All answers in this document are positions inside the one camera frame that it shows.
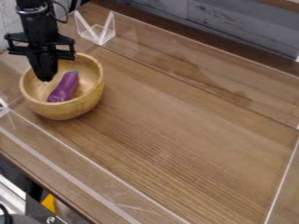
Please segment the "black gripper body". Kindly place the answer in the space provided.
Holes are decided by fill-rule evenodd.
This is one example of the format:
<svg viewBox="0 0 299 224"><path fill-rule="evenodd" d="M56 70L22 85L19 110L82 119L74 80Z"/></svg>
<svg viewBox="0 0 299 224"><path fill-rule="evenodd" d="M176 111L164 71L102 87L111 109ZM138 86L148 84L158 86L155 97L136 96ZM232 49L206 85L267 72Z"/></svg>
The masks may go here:
<svg viewBox="0 0 299 224"><path fill-rule="evenodd" d="M54 13L19 11L18 14L22 19L23 32L4 35L10 53L26 55L32 47L35 53L44 50L60 59L74 60L75 40L59 34L58 19Z"/></svg>

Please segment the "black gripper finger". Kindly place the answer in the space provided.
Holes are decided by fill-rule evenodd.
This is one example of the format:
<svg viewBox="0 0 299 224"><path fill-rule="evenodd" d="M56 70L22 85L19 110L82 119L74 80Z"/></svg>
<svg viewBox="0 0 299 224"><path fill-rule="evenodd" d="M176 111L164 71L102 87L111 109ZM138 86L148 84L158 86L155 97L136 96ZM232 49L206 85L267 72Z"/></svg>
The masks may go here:
<svg viewBox="0 0 299 224"><path fill-rule="evenodd" d="M40 81L50 82L58 73L58 57L51 52L31 53L28 60Z"/></svg>

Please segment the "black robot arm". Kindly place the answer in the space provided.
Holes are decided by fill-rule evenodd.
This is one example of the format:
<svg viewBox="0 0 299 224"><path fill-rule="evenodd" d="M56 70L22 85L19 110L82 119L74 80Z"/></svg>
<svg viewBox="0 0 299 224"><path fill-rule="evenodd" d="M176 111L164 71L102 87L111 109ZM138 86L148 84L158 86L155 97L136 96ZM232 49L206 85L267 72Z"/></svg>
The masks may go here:
<svg viewBox="0 0 299 224"><path fill-rule="evenodd" d="M23 32L7 33L8 53L26 56L40 81L51 81L59 70L59 60L75 60L75 40L59 33L55 0L16 0L16 13Z"/></svg>

